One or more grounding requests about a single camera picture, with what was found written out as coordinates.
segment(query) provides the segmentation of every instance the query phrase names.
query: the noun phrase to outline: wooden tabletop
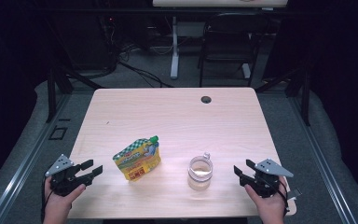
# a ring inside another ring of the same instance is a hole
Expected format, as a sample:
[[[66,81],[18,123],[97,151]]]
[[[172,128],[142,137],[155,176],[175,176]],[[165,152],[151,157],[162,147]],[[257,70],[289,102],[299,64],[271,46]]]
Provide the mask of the wooden tabletop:
[[[287,0],[153,0],[154,7],[286,7]]]
[[[212,101],[203,103],[203,96]],[[136,182],[126,180],[113,156],[154,135],[161,163]],[[212,182],[195,191],[187,184],[187,167],[205,151],[211,154]],[[266,158],[280,163],[253,89],[97,90],[70,159],[94,159],[92,168],[103,165],[103,173],[73,203],[69,218],[257,216],[233,165],[252,176],[245,160]],[[296,205],[289,205],[292,215]]]

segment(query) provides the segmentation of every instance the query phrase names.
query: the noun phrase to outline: black chair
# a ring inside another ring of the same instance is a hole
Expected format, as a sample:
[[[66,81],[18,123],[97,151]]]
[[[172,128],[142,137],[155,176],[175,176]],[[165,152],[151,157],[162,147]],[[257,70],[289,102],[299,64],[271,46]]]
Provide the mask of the black chair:
[[[204,63],[244,63],[251,65],[248,86],[251,86],[255,62],[261,40],[269,28],[269,19],[254,13],[221,13],[205,22],[199,58],[200,87],[204,77]]]

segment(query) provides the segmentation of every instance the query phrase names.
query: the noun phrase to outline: transparent jar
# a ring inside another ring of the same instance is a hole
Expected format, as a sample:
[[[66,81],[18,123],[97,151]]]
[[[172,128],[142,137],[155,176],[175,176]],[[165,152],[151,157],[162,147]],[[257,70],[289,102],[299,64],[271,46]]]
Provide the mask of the transparent jar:
[[[210,160],[211,155],[205,152],[203,156],[198,156],[191,160],[188,166],[188,185],[194,190],[205,190],[211,184],[213,165]]]

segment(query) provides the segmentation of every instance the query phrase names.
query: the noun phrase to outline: green cap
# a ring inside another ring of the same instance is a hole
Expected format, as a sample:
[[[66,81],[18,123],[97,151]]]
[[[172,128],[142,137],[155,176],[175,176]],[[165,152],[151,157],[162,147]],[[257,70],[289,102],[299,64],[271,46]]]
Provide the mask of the green cap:
[[[155,136],[151,137],[151,138],[149,139],[149,141],[150,141],[151,143],[155,144],[155,143],[157,143],[157,141],[158,141],[158,137],[155,135]]]

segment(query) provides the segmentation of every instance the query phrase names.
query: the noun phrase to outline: food package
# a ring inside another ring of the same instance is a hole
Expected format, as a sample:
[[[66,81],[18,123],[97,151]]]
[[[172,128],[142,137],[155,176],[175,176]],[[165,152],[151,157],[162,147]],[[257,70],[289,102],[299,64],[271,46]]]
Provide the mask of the food package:
[[[138,139],[113,157],[126,179],[135,181],[152,171],[161,161],[158,137]]]

